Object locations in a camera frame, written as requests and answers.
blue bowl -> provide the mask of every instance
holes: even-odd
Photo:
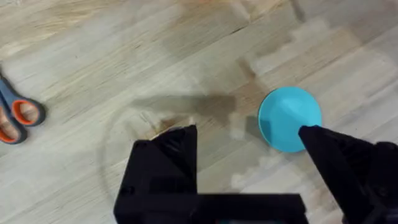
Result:
[[[282,152],[304,150],[301,126],[322,125],[319,104],[307,91],[294,86],[272,91],[261,103],[259,127],[270,146]]]

scissors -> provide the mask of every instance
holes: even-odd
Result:
[[[26,118],[21,106],[27,105],[33,108],[36,116],[32,119]],[[17,134],[11,136],[0,128],[0,141],[6,144],[19,144],[27,138],[24,126],[36,126],[45,119],[45,108],[40,103],[25,98],[18,94],[11,84],[3,77],[0,71],[0,112],[6,115],[8,123],[16,130]]]

wood grain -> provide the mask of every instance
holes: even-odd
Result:
[[[4,74],[49,110],[26,142],[0,145],[0,223],[115,223],[133,142],[190,123],[200,192],[298,192],[311,223],[340,222],[308,154],[269,147],[257,109],[300,86],[324,126],[398,143],[397,12],[373,0],[0,4]]]

orange scissor handle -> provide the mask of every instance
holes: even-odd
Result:
[[[3,108],[0,107],[0,113],[6,118],[0,124],[0,141],[7,144],[18,144],[27,137],[26,130]]]
[[[27,118],[24,115],[24,112],[22,110],[23,106],[28,106],[29,111],[34,111],[35,116],[32,118]],[[15,119],[25,125],[25,126],[35,126],[41,123],[41,116],[42,116],[42,110],[40,109],[40,105],[38,103],[32,101],[32,100],[25,100],[25,99],[18,99],[12,102],[11,106],[11,111],[12,114],[14,115]]]

black plastic part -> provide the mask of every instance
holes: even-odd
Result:
[[[197,194],[197,129],[136,141],[114,215],[119,224],[214,224],[217,220],[308,223],[298,194]]]
[[[398,223],[395,144],[373,145],[318,126],[301,127],[299,135],[345,223]]]

